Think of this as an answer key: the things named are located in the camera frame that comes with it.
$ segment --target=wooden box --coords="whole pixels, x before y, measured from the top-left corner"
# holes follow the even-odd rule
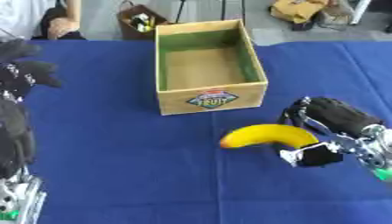
[[[157,27],[162,115],[261,105],[267,78],[241,20]]]

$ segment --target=yellow banana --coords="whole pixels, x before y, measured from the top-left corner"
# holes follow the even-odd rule
[[[295,149],[319,140],[305,129],[282,124],[258,124],[241,129],[224,136],[220,140],[222,148],[240,148],[252,144],[280,143]]]

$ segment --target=black robotic glove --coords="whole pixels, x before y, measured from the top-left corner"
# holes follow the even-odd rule
[[[20,61],[0,67],[0,89],[7,90],[17,99],[25,98],[34,85],[61,87],[61,83],[51,76],[56,71],[54,64],[41,61]]]
[[[15,61],[32,56],[39,47],[29,45],[22,39],[0,44],[0,91],[7,91],[15,99],[25,98],[36,85],[59,88],[60,82],[51,76],[56,71],[54,64],[41,61]]]
[[[33,160],[35,145],[22,105],[0,98],[0,179],[13,176]]]
[[[27,113],[18,101],[37,84],[60,87],[60,82],[51,76],[55,65],[17,61],[38,52],[39,47],[22,39],[0,43],[0,179],[15,175],[24,165],[32,163],[35,155]]]
[[[323,123],[333,133],[346,133],[358,138],[370,124],[382,124],[382,120],[353,108],[343,101],[317,97],[306,106],[306,115]]]
[[[21,38],[13,39],[0,43],[0,63],[8,63],[19,58],[33,56],[39,51],[40,47],[37,45],[29,45]]]

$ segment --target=gray floor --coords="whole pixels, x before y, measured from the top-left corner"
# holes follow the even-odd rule
[[[88,39],[121,39],[116,21],[123,0],[83,0],[82,32]],[[174,21],[179,0],[136,0],[146,4],[162,16]],[[227,19],[241,18],[241,0],[227,0]],[[383,33],[392,16],[382,13],[366,13],[361,23],[346,31],[315,27],[311,31],[294,32],[284,21],[269,15],[266,8],[274,0],[247,0],[247,28],[253,40],[262,46],[291,41],[326,40],[392,40],[392,34]],[[221,0],[187,0],[180,22],[219,20]]]

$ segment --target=person's arm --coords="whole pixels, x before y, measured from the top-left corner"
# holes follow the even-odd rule
[[[81,22],[81,0],[66,0],[66,14],[74,22]]]
[[[55,18],[49,28],[49,39],[58,39],[81,28],[81,0],[66,0],[66,17]]]

